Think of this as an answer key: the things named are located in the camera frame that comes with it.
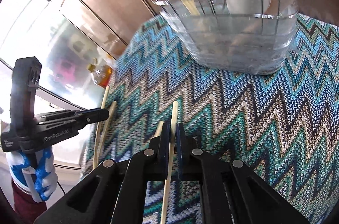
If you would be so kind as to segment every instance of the bottle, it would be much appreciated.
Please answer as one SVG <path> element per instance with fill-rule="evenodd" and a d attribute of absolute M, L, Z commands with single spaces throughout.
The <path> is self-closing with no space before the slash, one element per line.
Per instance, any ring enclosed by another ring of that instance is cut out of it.
<path fill-rule="evenodd" d="M 93 82 L 103 88 L 106 88 L 113 71 L 113 68 L 107 64 L 98 66 L 98 60 L 94 58 L 94 64 L 89 64 L 87 70 L 91 72 Z"/>

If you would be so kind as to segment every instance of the silver screw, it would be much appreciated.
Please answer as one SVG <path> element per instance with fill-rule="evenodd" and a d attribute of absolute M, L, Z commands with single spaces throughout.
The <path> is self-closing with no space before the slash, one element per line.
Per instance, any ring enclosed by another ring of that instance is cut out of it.
<path fill-rule="evenodd" d="M 232 162 L 232 165 L 235 166 L 236 168 L 241 168 L 244 165 L 244 163 L 240 160 L 234 160 Z"/>
<path fill-rule="evenodd" d="M 105 168 L 109 168 L 109 167 L 113 166 L 113 164 L 114 164 L 114 161 L 111 160 L 111 159 L 107 159 L 107 160 L 105 160 L 105 161 L 102 163 L 102 165 L 103 165 Z"/>
<path fill-rule="evenodd" d="M 152 155 L 154 154 L 154 150 L 152 150 L 152 149 L 150 149 L 150 148 L 145 149 L 145 150 L 144 150 L 144 154 L 145 154 L 146 156 L 152 156 Z"/>
<path fill-rule="evenodd" d="M 193 149 L 192 150 L 192 153 L 193 153 L 193 155 L 201 155 L 202 154 L 202 150 L 201 149 L 199 149 L 199 148 L 195 148 L 195 149 Z"/>

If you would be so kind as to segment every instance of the black cable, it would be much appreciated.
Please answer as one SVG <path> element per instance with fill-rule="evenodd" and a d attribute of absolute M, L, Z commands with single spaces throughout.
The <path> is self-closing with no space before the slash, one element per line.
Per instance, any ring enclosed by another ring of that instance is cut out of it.
<path fill-rule="evenodd" d="M 64 195 L 65 195 L 66 193 L 65 193 L 64 189 L 62 188 L 62 186 L 60 185 L 59 181 L 57 181 L 57 183 L 58 183 L 58 185 L 59 185 L 60 189 L 62 190 L 62 192 L 63 192 L 63 193 L 64 193 Z"/>

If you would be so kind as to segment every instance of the zigzag patterned fabric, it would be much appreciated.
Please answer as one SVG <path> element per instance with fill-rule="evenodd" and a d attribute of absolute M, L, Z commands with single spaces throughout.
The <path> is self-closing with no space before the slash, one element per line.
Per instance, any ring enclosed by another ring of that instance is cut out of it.
<path fill-rule="evenodd" d="M 117 101 L 101 160 L 148 147 L 160 120 L 179 121 L 199 146 L 241 159 L 313 224 L 339 198 L 339 29 L 299 15 L 298 51 L 276 73 L 255 76 L 197 64 L 160 16 L 117 61 L 106 107 Z M 92 169 L 94 131 L 82 177 Z M 171 183 L 167 223 L 201 223 L 198 184 Z M 160 223 L 163 183 L 149 182 L 144 223 Z"/>

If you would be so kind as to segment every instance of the blue and white glove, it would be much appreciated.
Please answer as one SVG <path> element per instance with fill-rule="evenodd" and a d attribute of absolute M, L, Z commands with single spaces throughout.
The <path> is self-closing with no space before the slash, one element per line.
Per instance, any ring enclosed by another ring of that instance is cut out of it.
<path fill-rule="evenodd" d="M 15 184 L 35 202 L 46 201 L 57 188 L 58 176 L 53 164 L 52 148 L 45 148 L 35 153 L 38 167 L 34 169 L 22 151 L 6 152 L 10 173 Z"/>

